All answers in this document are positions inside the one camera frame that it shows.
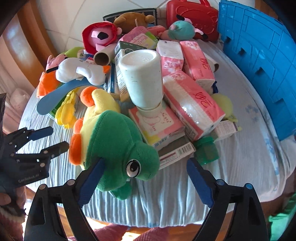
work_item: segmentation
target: paper tissue pack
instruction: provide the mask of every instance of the paper tissue pack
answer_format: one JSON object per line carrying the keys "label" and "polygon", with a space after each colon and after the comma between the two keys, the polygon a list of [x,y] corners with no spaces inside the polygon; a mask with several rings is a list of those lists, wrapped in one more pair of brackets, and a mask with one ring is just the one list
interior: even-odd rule
{"label": "paper tissue pack", "polygon": [[159,40],[156,51],[161,56],[161,72],[163,77],[182,70],[184,57],[178,42]]}
{"label": "paper tissue pack", "polygon": [[225,116],[212,97],[184,72],[165,76],[163,85],[165,101],[186,126],[191,140],[209,134]]}
{"label": "paper tissue pack", "polygon": [[130,109],[130,118],[136,123],[147,144],[156,150],[185,135],[185,126],[163,102],[163,109],[155,118],[143,117],[137,107]]}
{"label": "paper tissue pack", "polygon": [[123,35],[119,41],[140,45],[147,49],[156,49],[158,42],[155,36],[143,26],[135,27],[128,34]]}
{"label": "paper tissue pack", "polygon": [[184,70],[205,91],[209,91],[215,77],[200,46],[195,41],[180,42],[184,55]]}

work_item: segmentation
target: light blue bedsheet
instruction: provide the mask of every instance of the light blue bedsheet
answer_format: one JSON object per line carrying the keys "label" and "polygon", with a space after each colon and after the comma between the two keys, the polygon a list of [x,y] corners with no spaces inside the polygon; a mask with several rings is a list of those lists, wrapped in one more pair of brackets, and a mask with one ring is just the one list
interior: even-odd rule
{"label": "light blue bedsheet", "polygon": [[[254,88],[241,71],[212,43],[199,41],[204,52],[219,64],[215,73],[219,92],[233,102],[234,114],[239,119],[242,131],[217,142],[219,160],[204,167],[215,178],[222,178],[230,185],[243,186],[252,183],[261,202],[281,195],[286,179],[296,166],[296,142],[290,137],[278,141],[270,116]],[[54,128],[50,137],[30,142],[21,152],[39,152],[61,141],[70,141],[72,130],[63,130],[47,116],[36,111],[38,99],[33,94],[23,114],[20,128]],[[78,106],[78,117],[85,108]],[[50,177],[29,187],[36,191],[46,183],[49,187],[63,185],[76,178],[80,167],[68,163],[67,154],[54,159]],[[201,222],[208,208],[200,201],[186,172],[186,161],[176,162],[158,172],[150,181],[132,180],[132,197],[120,201],[109,193],[96,191],[88,205],[83,207],[86,216],[109,223],[128,226],[177,226]]]}

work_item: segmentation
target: orange beak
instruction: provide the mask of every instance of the orange beak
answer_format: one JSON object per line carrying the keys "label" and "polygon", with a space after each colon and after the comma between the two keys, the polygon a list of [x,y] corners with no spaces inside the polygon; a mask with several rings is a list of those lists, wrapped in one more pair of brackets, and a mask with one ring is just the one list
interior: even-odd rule
{"label": "orange beak", "polygon": [[109,73],[110,69],[111,69],[110,65],[103,66],[103,72],[104,72],[104,74]]}

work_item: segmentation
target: pink plush toy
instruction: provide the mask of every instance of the pink plush toy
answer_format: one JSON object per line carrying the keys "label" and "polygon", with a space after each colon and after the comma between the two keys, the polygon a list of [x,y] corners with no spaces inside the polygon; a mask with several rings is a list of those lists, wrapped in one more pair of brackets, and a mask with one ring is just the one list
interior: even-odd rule
{"label": "pink plush toy", "polygon": [[68,57],[64,54],[59,54],[57,57],[53,58],[52,55],[50,55],[47,59],[47,65],[46,65],[46,70],[52,69],[54,67],[58,67],[59,64],[67,59]]}
{"label": "pink plush toy", "polygon": [[117,28],[111,22],[93,23],[82,32],[85,50],[94,55],[96,52],[114,43],[117,40],[117,35],[121,33],[122,29]]}

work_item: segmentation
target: red plastic case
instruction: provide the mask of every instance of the red plastic case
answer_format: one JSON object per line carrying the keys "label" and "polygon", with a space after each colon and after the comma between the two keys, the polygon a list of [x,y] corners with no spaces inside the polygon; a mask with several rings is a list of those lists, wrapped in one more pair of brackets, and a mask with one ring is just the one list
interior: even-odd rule
{"label": "red plastic case", "polygon": [[[206,41],[214,42],[218,40],[218,10],[211,7],[207,0],[200,0],[200,3],[189,2],[187,0],[169,1],[167,3],[167,27],[178,21],[176,18],[177,14],[189,18],[195,28],[207,34],[209,38]],[[194,38],[203,39],[198,33]]]}

